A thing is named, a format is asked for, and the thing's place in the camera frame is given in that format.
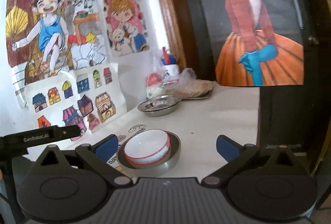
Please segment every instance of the blue house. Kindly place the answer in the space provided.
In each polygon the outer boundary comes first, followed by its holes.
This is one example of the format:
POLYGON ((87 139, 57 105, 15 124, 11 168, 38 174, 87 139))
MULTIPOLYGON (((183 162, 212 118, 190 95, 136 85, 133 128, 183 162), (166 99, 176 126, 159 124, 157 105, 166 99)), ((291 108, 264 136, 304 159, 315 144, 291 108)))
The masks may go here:
POLYGON ((32 98, 32 104, 34 105, 34 111, 37 113, 47 107, 46 97, 39 93, 32 98))
POLYGON ((77 77, 77 91, 78 93, 86 92, 90 89, 87 73, 77 77))

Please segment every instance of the metal bowl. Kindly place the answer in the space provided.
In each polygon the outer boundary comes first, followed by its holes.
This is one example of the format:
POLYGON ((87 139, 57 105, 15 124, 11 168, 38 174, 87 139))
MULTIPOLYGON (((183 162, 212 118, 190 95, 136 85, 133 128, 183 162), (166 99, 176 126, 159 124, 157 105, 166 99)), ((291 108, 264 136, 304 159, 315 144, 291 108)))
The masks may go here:
POLYGON ((167 133, 169 135, 171 145, 171 153, 167 161, 163 163, 152 164, 148 166, 148 168, 145 167, 144 169, 134 168, 125 158, 124 147, 129 141, 127 140, 120 146, 116 154, 117 161, 120 164, 122 170, 129 176, 134 177, 158 177, 167 173, 177 164, 181 150, 179 137, 174 133, 168 131, 167 133))
POLYGON ((138 105, 138 110, 149 117, 167 115, 176 110, 180 98, 174 95, 163 95, 154 97, 138 105))

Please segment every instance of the blue gripper pad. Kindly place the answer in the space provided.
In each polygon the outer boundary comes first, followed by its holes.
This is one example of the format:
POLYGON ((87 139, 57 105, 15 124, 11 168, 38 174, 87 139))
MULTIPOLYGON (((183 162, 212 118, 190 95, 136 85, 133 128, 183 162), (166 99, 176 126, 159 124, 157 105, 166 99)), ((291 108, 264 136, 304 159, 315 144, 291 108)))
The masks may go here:
POLYGON ((101 143, 95 149, 95 155, 107 162, 114 154, 116 154, 119 148, 119 140, 117 136, 113 136, 111 139, 105 139, 105 142, 101 143))
POLYGON ((243 146, 228 138, 220 135, 216 140, 216 150, 227 162, 232 161, 241 153, 243 146))

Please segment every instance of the white tabletop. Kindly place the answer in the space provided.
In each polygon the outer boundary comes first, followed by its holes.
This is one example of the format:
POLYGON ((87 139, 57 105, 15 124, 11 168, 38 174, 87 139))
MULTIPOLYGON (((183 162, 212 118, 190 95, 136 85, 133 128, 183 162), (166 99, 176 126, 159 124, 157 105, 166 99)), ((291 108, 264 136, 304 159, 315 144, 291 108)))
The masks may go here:
POLYGON ((128 139, 137 124, 145 129, 163 129, 181 140, 177 165, 162 177, 197 177, 199 180, 219 169, 226 161, 216 151, 216 139, 224 134, 240 144, 257 140, 258 88, 216 86, 205 100, 184 100, 178 109, 161 117, 148 117, 137 108, 109 123, 92 135, 85 135, 67 149, 78 144, 95 144, 110 134, 128 139))

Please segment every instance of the wall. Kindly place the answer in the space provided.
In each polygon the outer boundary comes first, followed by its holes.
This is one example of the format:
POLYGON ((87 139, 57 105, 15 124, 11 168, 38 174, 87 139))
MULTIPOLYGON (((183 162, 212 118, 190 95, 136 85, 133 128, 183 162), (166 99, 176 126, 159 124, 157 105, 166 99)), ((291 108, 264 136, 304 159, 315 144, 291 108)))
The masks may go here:
MULTIPOLYGON (((5 7, 7 0, 0 0, 0 25, 5 25, 5 7)), ((168 45, 163 17, 159 0, 141 0, 140 6, 144 14, 146 27, 148 30, 148 43, 151 46, 149 52, 140 52, 114 58, 108 51, 108 59, 119 63, 120 84, 127 101, 128 110, 136 107, 146 98, 145 76, 152 63, 153 51, 168 45)), ((102 11, 102 0, 98 0, 99 11, 102 11)), ((103 25, 103 33, 106 34, 106 27, 103 25)), ((5 44, 5 31, 0 31, 0 40, 5 44)), ((29 130, 32 124, 27 117, 27 108, 21 109, 15 97, 15 89, 11 79, 11 68, 7 61, 6 47, 0 46, 0 127, 1 136, 29 130)))

